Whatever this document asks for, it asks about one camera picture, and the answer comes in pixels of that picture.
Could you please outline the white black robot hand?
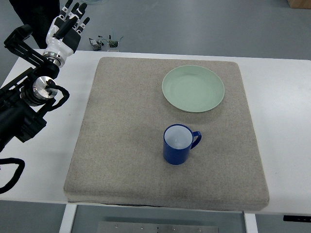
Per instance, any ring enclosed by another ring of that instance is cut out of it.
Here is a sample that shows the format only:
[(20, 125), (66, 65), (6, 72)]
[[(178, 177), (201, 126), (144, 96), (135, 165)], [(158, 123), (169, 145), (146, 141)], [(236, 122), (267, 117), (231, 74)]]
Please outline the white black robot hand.
[(66, 59), (76, 52), (81, 34), (90, 20), (89, 17), (82, 20), (87, 8), (85, 2), (77, 2), (70, 9), (72, 3), (71, 0), (66, 2), (60, 14), (52, 21), (46, 36), (47, 48), (43, 56), (59, 68), (63, 67)]

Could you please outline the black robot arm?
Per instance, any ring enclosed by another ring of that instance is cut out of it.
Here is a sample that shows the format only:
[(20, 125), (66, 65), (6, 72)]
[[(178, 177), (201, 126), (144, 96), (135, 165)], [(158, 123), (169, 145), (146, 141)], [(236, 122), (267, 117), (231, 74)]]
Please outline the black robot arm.
[(23, 25), (4, 41), (5, 47), (33, 67), (0, 89), (0, 148), (16, 137), (26, 142), (47, 124), (44, 115), (61, 107), (69, 92), (56, 84), (59, 66), (25, 43), (33, 30)]

